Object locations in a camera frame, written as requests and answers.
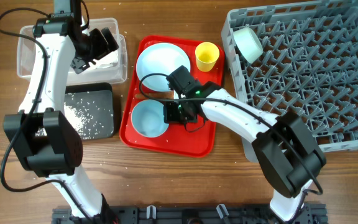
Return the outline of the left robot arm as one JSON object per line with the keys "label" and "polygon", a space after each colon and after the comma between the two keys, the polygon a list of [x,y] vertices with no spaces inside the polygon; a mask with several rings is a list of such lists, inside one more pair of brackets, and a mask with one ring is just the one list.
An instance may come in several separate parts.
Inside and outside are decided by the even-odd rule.
{"label": "left robot arm", "polygon": [[81,164],[82,140],[64,114],[68,72],[81,73],[118,49],[106,29],[90,29],[83,1],[55,1],[29,40],[36,55],[27,93],[16,114],[4,117],[8,152],[21,166],[54,185],[71,207],[74,223],[118,223],[104,195]]}

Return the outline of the small light blue bowl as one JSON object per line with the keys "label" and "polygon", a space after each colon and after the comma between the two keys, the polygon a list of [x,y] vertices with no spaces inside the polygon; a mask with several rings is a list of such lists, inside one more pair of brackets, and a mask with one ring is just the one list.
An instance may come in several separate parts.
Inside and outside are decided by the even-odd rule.
{"label": "small light blue bowl", "polygon": [[164,121],[163,104],[155,100],[143,100],[131,113],[134,129],[147,138],[156,138],[166,132],[169,125]]}

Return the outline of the mint green bowl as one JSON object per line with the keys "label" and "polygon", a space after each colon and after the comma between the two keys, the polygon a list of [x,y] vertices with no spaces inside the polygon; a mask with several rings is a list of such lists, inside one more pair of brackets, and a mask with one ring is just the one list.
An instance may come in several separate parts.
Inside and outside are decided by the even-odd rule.
{"label": "mint green bowl", "polygon": [[250,64],[263,54],[262,44],[251,28],[245,27],[234,31],[233,38],[240,53]]}

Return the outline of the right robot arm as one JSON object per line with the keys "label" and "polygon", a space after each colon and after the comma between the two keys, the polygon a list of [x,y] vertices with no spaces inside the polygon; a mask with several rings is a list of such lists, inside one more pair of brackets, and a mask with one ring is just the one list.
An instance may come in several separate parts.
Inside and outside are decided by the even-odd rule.
{"label": "right robot arm", "polygon": [[321,195],[316,180],[326,158],[303,120],[292,112],[282,116],[249,106],[214,82],[201,84],[187,68],[178,67],[167,76],[168,86],[178,94],[175,105],[182,119],[196,116],[219,123],[252,145],[268,183],[273,187],[270,209],[282,221],[296,218],[305,197]]}

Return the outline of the yellow plastic cup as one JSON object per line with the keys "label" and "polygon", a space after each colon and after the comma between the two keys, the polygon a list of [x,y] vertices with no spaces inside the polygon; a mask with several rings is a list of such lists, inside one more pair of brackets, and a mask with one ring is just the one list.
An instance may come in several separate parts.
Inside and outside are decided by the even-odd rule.
{"label": "yellow plastic cup", "polygon": [[202,72],[213,69],[220,56],[217,45],[211,42],[202,42],[195,49],[196,66]]}

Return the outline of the large light blue plate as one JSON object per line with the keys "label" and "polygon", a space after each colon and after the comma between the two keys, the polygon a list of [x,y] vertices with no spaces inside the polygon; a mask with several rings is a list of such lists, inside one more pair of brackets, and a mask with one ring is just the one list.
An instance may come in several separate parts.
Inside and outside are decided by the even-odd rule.
{"label": "large light blue plate", "polygon": [[[136,73],[139,80],[146,75],[161,73],[169,75],[180,66],[191,71],[190,59],[184,50],[170,43],[157,43],[147,47],[139,55],[136,63]],[[142,85],[157,92],[169,91],[168,81],[164,76],[147,77]]]}

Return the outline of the orange carrot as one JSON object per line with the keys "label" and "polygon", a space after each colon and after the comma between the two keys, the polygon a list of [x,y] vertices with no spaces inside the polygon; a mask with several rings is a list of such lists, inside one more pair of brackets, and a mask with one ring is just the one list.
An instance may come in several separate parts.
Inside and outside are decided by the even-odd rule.
{"label": "orange carrot", "polygon": [[166,92],[155,92],[155,93],[137,93],[135,94],[135,99],[137,100],[146,100],[146,99],[155,99],[155,100],[164,100],[164,99],[169,99],[172,100],[174,99],[174,91],[166,91]]}

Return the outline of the white napkin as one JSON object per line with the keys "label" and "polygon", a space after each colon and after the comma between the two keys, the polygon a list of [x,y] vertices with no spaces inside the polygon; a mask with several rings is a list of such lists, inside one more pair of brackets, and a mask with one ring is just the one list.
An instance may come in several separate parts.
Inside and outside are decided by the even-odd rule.
{"label": "white napkin", "polygon": [[95,64],[89,64],[89,70],[114,67],[119,63],[118,51],[110,52],[100,60],[95,60]]}

